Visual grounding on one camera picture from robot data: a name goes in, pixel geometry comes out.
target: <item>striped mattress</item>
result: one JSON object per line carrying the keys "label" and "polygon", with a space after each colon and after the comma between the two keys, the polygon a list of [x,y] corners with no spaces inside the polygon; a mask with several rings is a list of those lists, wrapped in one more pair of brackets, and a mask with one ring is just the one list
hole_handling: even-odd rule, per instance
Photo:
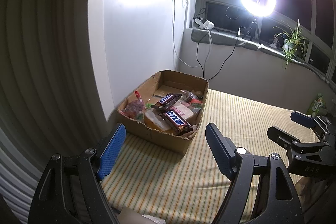
{"label": "striped mattress", "polygon": [[[277,126],[299,138],[316,141],[312,130],[290,120],[290,110],[215,90],[208,91],[203,121],[184,157],[127,134],[110,175],[102,186],[110,204],[156,216],[167,223],[211,223],[230,186],[221,175],[205,140],[205,127],[214,122],[224,136],[256,155],[277,152],[288,165],[286,151],[267,138]],[[292,175],[296,183],[300,177]],[[251,214],[258,176],[253,176],[243,220]]]}

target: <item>blue gripper pad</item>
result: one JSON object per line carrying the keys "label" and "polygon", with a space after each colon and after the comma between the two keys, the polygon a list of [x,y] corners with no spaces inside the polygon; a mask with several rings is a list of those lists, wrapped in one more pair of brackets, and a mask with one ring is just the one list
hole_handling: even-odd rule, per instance
{"label": "blue gripper pad", "polygon": [[100,166],[97,172],[97,176],[100,180],[102,180],[111,172],[120,152],[120,149],[125,141],[125,137],[125,126],[123,124],[120,124],[115,130],[113,137],[110,139],[110,142],[107,144],[106,149],[100,156]]}
{"label": "blue gripper pad", "polygon": [[214,123],[209,123],[205,128],[205,138],[220,172],[229,180],[233,180],[236,175],[236,146],[221,134]]}
{"label": "blue gripper pad", "polygon": [[306,128],[314,128],[316,126],[316,122],[313,117],[301,114],[296,111],[292,112],[291,120]]}

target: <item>cardboard box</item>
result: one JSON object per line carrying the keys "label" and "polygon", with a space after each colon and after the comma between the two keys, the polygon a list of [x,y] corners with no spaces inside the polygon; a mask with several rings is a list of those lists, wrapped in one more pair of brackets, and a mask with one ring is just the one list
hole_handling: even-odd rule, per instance
{"label": "cardboard box", "polygon": [[154,74],[136,89],[139,91],[142,100],[145,103],[151,99],[153,95],[163,97],[169,92],[176,93],[180,90],[201,91],[203,93],[203,107],[196,116],[195,124],[197,124],[197,129],[194,133],[192,133],[192,135],[188,137],[180,137],[169,133],[160,132],[158,130],[147,127],[141,122],[122,115],[119,111],[125,108],[129,102],[136,99],[134,92],[132,92],[132,94],[130,94],[128,98],[125,99],[118,107],[118,122],[125,125],[126,130],[129,133],[160,145],[168,150],[185,155],[190,143],[201,126],[208,87],[208,81],[203,78],[195,77],[178,71],[164,70]]}

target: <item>tripod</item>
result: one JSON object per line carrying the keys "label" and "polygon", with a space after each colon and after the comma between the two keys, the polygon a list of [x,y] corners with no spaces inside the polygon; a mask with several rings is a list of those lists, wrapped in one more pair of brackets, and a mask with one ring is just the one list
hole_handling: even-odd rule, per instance
{"label": "tripod", "polygon": [[260,32],[259,32],[259,27],[258,27],[258,24],[257,24],[257,16],[253,16],[253,20],[252,20],[251,24],[248,26],[248,28],[246,28],[244,26],[239,27],[236,37],[239,37],[240,33],[242,32],[243,33],[242,39],[245,39],[245,36],[248,35],[250,37],[250,41],[252,41],[256,30],[257,30],[257,34],[258,34],[258,41],[259,41],[259,44],[261,45]]}

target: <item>snickers bar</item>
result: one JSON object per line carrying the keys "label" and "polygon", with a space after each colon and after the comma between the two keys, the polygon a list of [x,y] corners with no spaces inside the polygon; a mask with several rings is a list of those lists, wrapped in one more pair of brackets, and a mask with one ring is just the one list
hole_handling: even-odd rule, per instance
{"label": "snickers bar", "polygon": [[182,94],[168,93],[160,101],[152,105],[152,108],[155,108],[160,112],[167,111],[173,104],[175,104],[181,98],[181,96]]}
{"label": "snickers bar", "polygon": [[161,113],[160,116],[173,128],[178,136],[193,130],[191,125],[189,125],[174,110],[169,110],[167,112]]}

